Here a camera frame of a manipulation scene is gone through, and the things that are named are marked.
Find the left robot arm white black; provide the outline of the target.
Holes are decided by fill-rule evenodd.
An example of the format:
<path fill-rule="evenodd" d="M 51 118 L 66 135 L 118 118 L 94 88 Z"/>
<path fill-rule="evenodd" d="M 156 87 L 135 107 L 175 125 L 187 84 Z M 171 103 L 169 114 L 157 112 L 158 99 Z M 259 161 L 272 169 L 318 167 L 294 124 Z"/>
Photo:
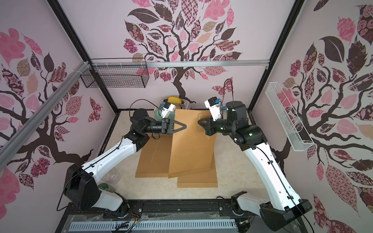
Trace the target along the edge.
<path fill-rule="evenodd" d="M 68 168 L 62 194 L 80 210 L 101 208 L 123 217 L 128 213 L 127 199 L 115 192 L 98 188 L 97 183 L 116 165 L 142 149 L 149 135 L 172 135 L 186 129 L 186 125 L 173 119 L 157 121 L 146 110 L 138 109 L 130 117 L 130 131 L 119 143 L 97 158 Z"/>

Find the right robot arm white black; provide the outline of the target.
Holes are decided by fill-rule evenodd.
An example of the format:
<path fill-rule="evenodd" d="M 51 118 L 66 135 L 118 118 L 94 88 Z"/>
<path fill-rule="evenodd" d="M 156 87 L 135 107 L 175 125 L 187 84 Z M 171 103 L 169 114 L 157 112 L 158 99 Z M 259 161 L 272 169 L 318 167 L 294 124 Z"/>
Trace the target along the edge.
<path fill-rule="evenodd" d="M 228 102 L 225 106 L 226 118 L 220 111 L 218 98 L 206 100 L 205 107 L 211 116 L 198 121 L 205 134 L 230 136 L 253 163 L 269 195 L 269 201 L 265 201 L 241 192 L 232 197 L 239 210 L 260 216 L 272 231 L 278 231 L 312 210 L 309 200 L 302 199 L 287 181 L 262 130 L 249 123 L 246 106 L 242 102 Z"/>

